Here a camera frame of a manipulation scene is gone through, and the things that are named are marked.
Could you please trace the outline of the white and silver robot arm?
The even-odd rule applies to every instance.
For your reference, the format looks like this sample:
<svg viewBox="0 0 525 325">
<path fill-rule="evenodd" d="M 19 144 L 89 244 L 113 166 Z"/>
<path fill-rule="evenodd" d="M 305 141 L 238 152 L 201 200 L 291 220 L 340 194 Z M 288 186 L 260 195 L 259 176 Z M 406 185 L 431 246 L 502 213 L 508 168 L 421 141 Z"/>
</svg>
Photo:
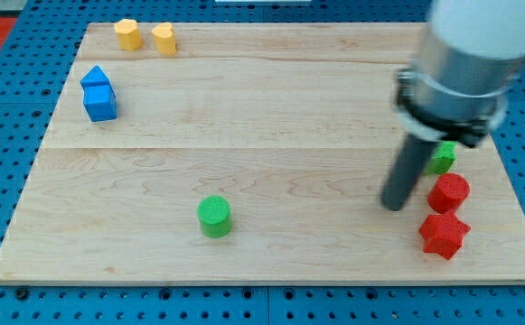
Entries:
<svg viewBox="0 0 525 325">
<path fill-rule="evenodd" d="M 504 118 L 525 59 L 525 0 L 436 0 L 408 68 L 398 74 L 405 142 L 475 147 Z"/>
</svg>

